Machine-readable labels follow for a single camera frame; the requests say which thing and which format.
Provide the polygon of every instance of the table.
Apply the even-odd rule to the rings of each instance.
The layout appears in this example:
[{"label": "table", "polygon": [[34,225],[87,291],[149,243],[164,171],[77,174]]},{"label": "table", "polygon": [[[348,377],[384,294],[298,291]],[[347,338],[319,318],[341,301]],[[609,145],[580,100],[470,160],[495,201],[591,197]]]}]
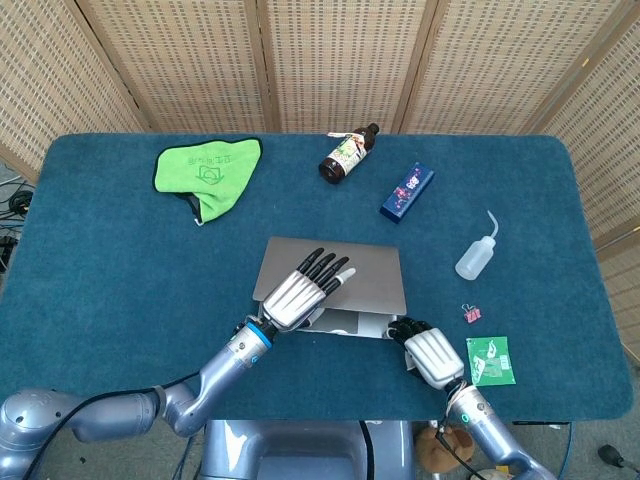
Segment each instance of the table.
[{"label": "table", "polygon": [[[272,235],[395,245],[409,313],[466,359],[467,337],[506,335],[517,384],[483,388],[505,420],[621,416],[628,367],[569,155],[546,136],[379,135],[340,185],[323,135],[260,134],[264,153],[226,215],[197,227],[153,191],[157,154],[246,135],[81,134],[51,146],[0,304],[0,396],[166,383],[197,370],[256,311]],[[396,225],[378,208],[415,161],[436,172]],[[454,264],[500,222],[474,282]],[[483,317],[468,325],[461,305]],[[444,394],[404,372],[393,342],[294,333],[221,399],[218,418],[440,418]]]}]

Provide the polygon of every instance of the woven folding screen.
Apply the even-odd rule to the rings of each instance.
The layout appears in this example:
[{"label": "woven folding screen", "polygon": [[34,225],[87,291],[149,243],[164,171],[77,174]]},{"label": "woven folding screen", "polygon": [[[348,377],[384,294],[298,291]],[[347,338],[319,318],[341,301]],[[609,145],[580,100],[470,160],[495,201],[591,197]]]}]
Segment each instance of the woven folding screen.
[{"label": "woven folding screen", "polygon": [[402,131],[518,133],[619,0],[451,0]]},{"label": "woven folding screen", "polygon": [[0,65],[0,148],[29,177],[63,133],[144,129],[62,1],[0,2]]},{"label": "woven folding screen", "polygon": [[600,264],[620,339],[640,360],[640,245]]},{"label": "woven folding screen", "polygon": [[426,0],[269,0],[283,131],[389,132]]},{"label": "woven folding screen", "polygon": [[78,3],[156,130],[265,130],[244,2]]},{"label": "woven folding screen", "polygon": [[640,215],[640,20],[544,132],[571,151],[594,238]]}]

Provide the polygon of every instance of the robotic hand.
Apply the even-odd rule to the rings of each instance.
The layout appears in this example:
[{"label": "robotic hand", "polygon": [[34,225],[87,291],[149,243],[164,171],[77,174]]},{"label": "robotic hand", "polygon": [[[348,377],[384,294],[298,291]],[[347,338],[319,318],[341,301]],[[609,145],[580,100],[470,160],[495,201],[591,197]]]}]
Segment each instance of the robotic hand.
[{"label": "robotic hand", "polygon": [[46,389],[26,389],[0,407],[0,480],[29,478],[42,452],[63,427],[83,442],[142,435],[161,416],[183,437],[197,433],[214,414],[216,401],[271,347],[278,332],[290,332],[354,273],[348,262],[319,248],[277,286],[263,303],[261,317],[248,316],[229,342],[198,373],[194,395],[184,379],[140,391],[113,392],[84,399]]},{"label": "robotic hand", "polygon": [[387,335],[407,350],[408,360],[429,386],[447,393],[444,419],[436,438],[451,451],[443,438],[449,421],[461,423],[478,446],[497,465],[518,472],[514,480],[555,480],[509,433],[489,402],[462,378],[464,364],[444,334],[426,322],[404,317],[389,324]]}]

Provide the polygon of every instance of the green packet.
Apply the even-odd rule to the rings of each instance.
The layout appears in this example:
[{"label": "green packet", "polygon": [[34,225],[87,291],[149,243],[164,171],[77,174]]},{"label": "green packet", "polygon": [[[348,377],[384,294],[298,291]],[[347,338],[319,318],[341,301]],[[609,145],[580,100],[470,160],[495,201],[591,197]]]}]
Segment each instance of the green packet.
[{"label": "green packet", "polygon": [[507,337],[467,338],[474,385],[515,385]]}]

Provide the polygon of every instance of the blue box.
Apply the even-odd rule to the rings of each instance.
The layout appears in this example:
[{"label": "blue box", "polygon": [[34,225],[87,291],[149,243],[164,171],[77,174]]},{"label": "blue box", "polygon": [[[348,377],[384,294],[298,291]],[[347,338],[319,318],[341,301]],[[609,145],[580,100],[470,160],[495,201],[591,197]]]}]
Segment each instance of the blue box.
[{"label": "blue box", "polygon": [[420,162],[416,162],[398,184],[393,193],[380,207],[380,213],[395,223],[409,211],[411,205],[433,180],[435,173]]}]

